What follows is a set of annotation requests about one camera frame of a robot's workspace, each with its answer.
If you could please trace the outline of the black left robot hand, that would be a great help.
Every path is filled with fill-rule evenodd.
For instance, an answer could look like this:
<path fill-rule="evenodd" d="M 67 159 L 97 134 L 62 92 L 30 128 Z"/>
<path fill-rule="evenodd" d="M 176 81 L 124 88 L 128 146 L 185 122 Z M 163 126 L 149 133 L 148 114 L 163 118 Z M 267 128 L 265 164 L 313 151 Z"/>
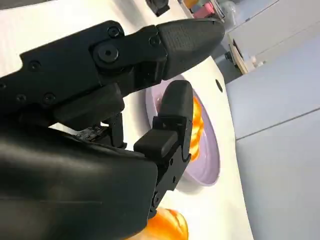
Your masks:
<path fill-rule="evenodd" d="M 145 2 L 157 17 L 170 10 L 168 0 L 146 0 Z"/>

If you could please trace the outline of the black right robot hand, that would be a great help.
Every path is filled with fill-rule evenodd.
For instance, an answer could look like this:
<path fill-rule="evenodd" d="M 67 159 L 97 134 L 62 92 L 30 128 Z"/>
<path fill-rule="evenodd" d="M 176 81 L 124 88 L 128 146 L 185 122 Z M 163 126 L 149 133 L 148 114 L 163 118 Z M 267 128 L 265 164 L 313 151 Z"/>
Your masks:
<path fill-rule="evenodd" d="M 125 35 L 112 20 L 20 55 L 0 79 L 0 237 L 121 240 L 143 230 L 191 160 L 193 89 L 175 76 L 225 34 L 181 19 Z M 151 129 L 126 150 L 124 98 L 169 81 Z"/>

